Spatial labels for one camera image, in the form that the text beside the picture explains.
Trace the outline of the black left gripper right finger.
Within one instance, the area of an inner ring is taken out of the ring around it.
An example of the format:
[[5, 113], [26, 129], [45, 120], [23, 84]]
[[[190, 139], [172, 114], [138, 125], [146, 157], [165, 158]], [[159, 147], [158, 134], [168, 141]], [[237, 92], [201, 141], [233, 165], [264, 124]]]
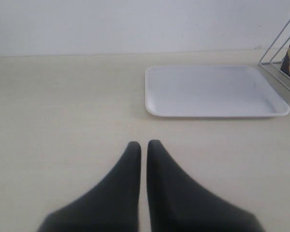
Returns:
[[192, 179], [159, 140], [147, 147], [147, 198], [153, 232], [262, 232], [250, 212]]

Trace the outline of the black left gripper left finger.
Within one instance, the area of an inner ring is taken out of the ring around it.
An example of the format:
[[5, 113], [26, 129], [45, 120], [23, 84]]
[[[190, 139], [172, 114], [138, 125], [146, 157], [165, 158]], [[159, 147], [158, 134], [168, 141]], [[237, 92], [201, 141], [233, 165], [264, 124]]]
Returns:
[[141, 147], [129, 142], [122, 156], [94, 188], [49, 214], [40, 232], [137, 232]]

